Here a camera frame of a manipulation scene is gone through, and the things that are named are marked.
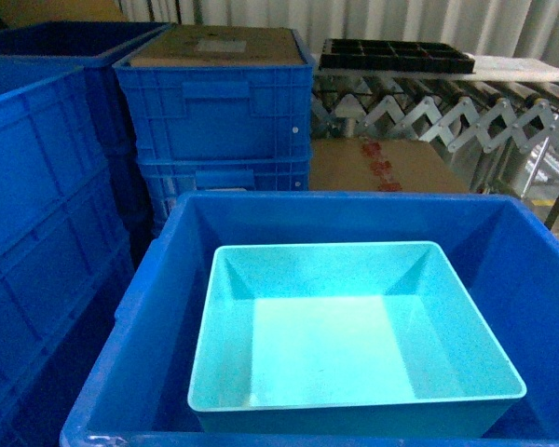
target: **stacked blue crates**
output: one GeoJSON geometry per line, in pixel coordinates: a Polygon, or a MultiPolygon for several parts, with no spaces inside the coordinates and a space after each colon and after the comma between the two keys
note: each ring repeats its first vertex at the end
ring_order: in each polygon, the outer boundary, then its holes
{"type": "Polygon", "coordinates": [[[161,23],[55,21],[0,32],[0,60],[84,68],[91,120],[108,160],[118,213],[131,237],[150,219],[151,207],[135,163],[128,106],[112,63],[166,27],[161,23]]]}
{"type": "MultiPolygon", "coordinates": [[[[300,63],[133,63],[158,40],[178,41],[172,33],[181,33],[181,28],[170,28],[114,65],[137,136],[138,165],[154,209],[155,234],[177,197],[188,191],[308,189],[315,62],[298,33],[287,34],[300,63]]],[[[186,28],[213,35],[210,39],[219,39],[218,30],[232,33],[224,27],[186,28]]]]}
{"type": "Polygon", "coordinates": [[[132,273],[83,70],[0,61],[0,445],[43,445],[13,421],[88,305],[112,309],[132,273]]]}

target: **blue plastic crate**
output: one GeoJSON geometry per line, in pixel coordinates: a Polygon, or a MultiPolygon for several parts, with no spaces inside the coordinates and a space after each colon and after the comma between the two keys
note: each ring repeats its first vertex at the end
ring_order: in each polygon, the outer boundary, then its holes
{"type": "Polygon", "coordinates": [[[188,389],[205,431],[480,437],[524,395],[433,242],[213,256],[188,389]]]}
{"type": "Polygon", "coordinates": [[[104,162],[84,97],[79,69],[0,61],[0,250],[104,162]]]}
{"type": "Polygon", "coordinates": [[[133,220],[134,216],[144,214],[151,208],[145,180],[141,176],[135,158],[136,155],[132,150],[122,155],[107,157],[116,207],[125,225],[127,216],[133,220]]]}
{"type": "Polygon", "coordinates": [[[480,445],[559,446],[559,242],[498,196],[216,193],[181,196],[116,311],[61,434],[132,446],[449,446],[472,440],[205,434],[186,401],[211,260],[224,245],[439,244],[528,393],[480,445]]]}
{"type": "Polygon", "coordinates": [[[302,65],[132,67],[136,52],[116,63],[139,158],[305,156],[315,62],[296,31],[293,37],[302,65]]]}
{"type": "Polygon", "coordinates": [[[33,381],[78,307],[95,294],[91,284],[120,244],[128,251],[129,235],[103,166],[0,253],[0,415],[33,381]]]}
{"type": "Polygon", "coordinates": [[[17,396],[10,412],[1,408],[0,446],[56,445],[66,416],[114,327],[116,305],[133,273],[129,245],[122,242],[103,260],[102,271],[79,300],[70,324],[61,327],[56,338],[63,340],[43,355],[41,372],[17,396]]]}
{"type": "Polygon", "coordinates": [[[147,183],[156,221],[170,216],[178,196],[198,190],[307,191],[310,156],[289,160],[145,162],[139,169],[147,183]]]}
{"type": "Polygon", "coordinates": [[[111,65],[169,25],[53,21],[0,32],[0,59],[85,67],[87,102],[107,155],[133,140],[128,106],[111,65]]]}

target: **cardboard box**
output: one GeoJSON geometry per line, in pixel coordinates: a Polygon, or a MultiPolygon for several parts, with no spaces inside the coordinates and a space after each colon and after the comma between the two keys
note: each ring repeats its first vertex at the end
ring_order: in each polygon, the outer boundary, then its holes
{"type": "Polygon", "coordinates": [[[427,142],[336,139],[312,146],[312,191],[469,192],[427,142]]]}
{"type": "Polygon", "coordinates": [[[133,67],[304,64],[286,28],[175,25],[130,60],[133,67]]]}

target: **white board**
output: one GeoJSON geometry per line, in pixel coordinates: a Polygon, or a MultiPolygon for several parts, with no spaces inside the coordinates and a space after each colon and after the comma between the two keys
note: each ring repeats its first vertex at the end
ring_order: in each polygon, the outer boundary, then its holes
{"type": "Polygon", "coordinates": [[[450,81],[559,82],[559,68],[536,59],[472,56],[472,74],[393,72],[380,70],[316,70],[315,75],[360,75],[414,79],[446,79],[450,81]]]}

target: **label on cardboard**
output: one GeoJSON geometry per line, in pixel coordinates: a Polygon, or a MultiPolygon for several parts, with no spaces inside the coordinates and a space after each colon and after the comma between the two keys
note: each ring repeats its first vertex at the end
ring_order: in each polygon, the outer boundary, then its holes
{"type": "Polygon", "coordinates": [[[243,53],[246,51],[246,41],[200,39],[195,47],[195,51],[206,53],[243,53]]]}

